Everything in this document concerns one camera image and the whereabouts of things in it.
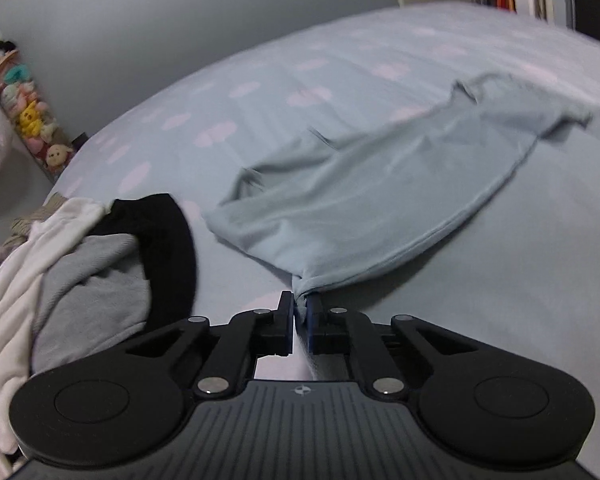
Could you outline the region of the light blue t-shirt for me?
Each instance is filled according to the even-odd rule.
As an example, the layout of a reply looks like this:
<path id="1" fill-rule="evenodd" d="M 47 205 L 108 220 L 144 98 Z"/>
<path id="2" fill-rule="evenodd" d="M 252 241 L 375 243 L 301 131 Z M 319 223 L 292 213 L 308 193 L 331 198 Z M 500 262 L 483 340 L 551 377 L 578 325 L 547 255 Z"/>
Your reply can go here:
<path id="1" fill-rule="evenodd" d="M 288 273 L 299 302 L 377 278 L 462 226 L 536 144 L 592 108 L 528 81 L 485 74 L 406 122 L 329 138 L 310 130 L 243 169 L 208 229 Z"/>

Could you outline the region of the grey and black sweatshirt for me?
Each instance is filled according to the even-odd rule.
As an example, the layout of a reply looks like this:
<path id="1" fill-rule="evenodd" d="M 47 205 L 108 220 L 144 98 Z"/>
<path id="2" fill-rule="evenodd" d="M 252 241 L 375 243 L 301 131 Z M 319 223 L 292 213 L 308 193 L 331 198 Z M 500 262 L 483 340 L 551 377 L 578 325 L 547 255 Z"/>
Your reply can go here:
<path id="1" fill-rule="evenodd" d="M 32 373 L 184 320 L 196 288 L 194 238 L 176 200 L 166 193 L 115 200 L 43 278 Z"/>

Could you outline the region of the white garment pile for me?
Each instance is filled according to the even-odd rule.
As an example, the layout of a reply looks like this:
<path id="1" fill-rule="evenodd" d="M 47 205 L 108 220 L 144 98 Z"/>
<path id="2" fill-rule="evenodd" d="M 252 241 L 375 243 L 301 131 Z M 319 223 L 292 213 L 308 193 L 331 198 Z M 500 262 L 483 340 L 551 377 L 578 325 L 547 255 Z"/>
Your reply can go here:
<path id="1" fill-rule="evenodd" d="M 106 214 L 104 204 L 70 198 L 44 221 L 32 223 L 29 237 L 0 266 L 0 479 L 12 474 L 8 456 L 17 442 L 8 409 L 30 374 L 31 328 L 42 278 Z"/>

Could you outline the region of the beige knit garment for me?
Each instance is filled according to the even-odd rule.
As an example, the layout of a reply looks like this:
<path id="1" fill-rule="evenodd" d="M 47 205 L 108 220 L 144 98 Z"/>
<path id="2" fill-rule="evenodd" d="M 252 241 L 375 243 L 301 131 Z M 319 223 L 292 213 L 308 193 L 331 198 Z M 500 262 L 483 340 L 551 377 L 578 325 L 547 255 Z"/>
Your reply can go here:
<path id="1" fill-rule="evenodd" d="M 0 246 L 0 266 L 19 246 L 25 243 L 31 233 L 34 222 L 43 222 L 50 218 L 68 200 L 60 193 L 54 193 L 47 202 L 27 216 L 15 218 L 9 228 L 9 237 Z"/>

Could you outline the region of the hanging plush toy organizer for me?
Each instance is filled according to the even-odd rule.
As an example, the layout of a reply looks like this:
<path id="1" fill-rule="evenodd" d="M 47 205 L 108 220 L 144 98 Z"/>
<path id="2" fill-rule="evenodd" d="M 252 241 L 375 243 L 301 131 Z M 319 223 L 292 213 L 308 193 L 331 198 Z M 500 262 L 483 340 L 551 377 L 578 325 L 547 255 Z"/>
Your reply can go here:
<path id="1" fill-rule="evenodd" d="M 43 98 L 19 49 L 0 32 L 0 105 L 46 177 L 56 182 L 74 148 Z"/>

